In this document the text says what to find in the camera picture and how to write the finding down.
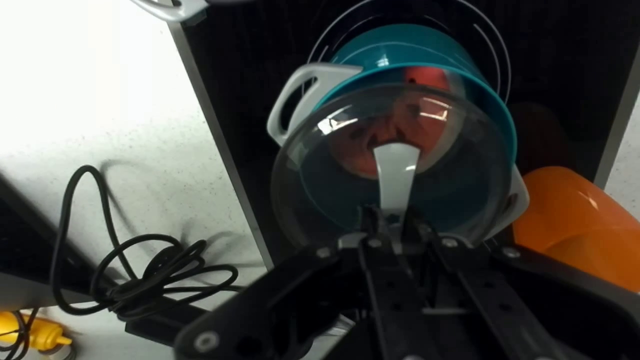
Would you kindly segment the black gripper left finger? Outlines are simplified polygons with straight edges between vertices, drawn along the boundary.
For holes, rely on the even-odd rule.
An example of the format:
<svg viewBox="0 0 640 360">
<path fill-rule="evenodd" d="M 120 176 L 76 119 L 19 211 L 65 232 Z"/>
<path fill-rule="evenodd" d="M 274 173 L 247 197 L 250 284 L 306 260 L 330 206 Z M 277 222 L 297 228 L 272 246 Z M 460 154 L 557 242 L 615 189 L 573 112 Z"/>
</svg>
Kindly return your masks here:
<svg viewBox="0 0 640 360">
<path fill-rule="evenodd" d="M 426 360 L 421 303 L 396 253 L 379 238 L 359 246 L 383 360 Z"/>
</svg>

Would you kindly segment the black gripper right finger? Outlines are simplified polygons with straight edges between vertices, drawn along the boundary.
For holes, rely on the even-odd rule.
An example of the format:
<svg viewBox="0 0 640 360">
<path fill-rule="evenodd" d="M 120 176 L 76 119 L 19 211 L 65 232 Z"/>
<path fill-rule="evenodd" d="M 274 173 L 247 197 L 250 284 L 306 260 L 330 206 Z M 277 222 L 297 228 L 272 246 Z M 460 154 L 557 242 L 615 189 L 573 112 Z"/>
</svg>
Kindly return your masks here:
<svg viewBox="0 0 640 360">
<path fill-rule="evenodd" d="M 487 248 L 468 248 L 463 240 L 442 238 L 434 242 L 434 251 L 463 284 L 508 360 L 569 360 L 508 280 L 493 265 Z"/>
</svg>

